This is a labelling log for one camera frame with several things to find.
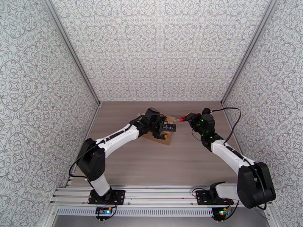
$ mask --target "black mounting plate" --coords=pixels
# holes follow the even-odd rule
[[[198,205],[233,205],[232,199],[218,198],[215,202],[211,200],[211,195],[208,190],[196,190],[196,198]]]
[[[125,199],[125,190],[112,190],[111,198],[106,201],[96,193],[95,190],[91,190],[87,203],[90,205],[123,205]]]

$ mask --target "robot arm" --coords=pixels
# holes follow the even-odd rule
[[[78,155],[77,165],[87,177],[94,190],[91,194],[104,201],[111,199],[112,189],[105,179],[105,159],[124,144],[152,132],[157,139],[165,139],[163,131],[176,131],[175,124],[165,123],[166,117],[154,108],[149,108],[144,115],[130,121],[124,128],[97,140],[84,141]]]
[[[180,121],[188,121],[191,128],[201,135],[201,142],[209,151],[219,156],[238,175],[237,184],[215,183],[211,185],[213,202],[217,198],[240,200],[247,208],[253,208],[276,198],[269,169],[263,162],[256,163],[233,149],[215,132],[211,110],[189,113]]]

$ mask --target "white ornate wall panel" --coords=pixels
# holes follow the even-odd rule
[[[41,0],[0,11],[0,226],[40,226],[97,104]]]
[[[101,101],[213,101],[269,0],[52,1]]]
[[[303,0],[280,0],[224,106],[244,154],[269,165],[283,226],[303,226]],[[227,112],[232,122],[237,115]]]

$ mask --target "vent grille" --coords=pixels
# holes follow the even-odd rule
[[[96,207],[60,206],[57,215],[95,216]],[[119,217],[212,217],[212,209],[197,208],[131,208],[118,207]]]

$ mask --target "cardboard box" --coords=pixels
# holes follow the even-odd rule
[[[176,118],[175,117],[172,117],[172,116],[169,116],[169,115],[165,115],[165,116],[167,117],[167,121],[168,121],[169,124],[175,124],[176,123]],[[162,132],[162,134],[163,135],[167,135],[167,138],[165,140],[154,138],[152,132],[148,132],[147,134],[142,135],[142,137],[169,146],[170,145],[170,141],[172,139],[173,132],[166,132],[165,131],[165,132]]]

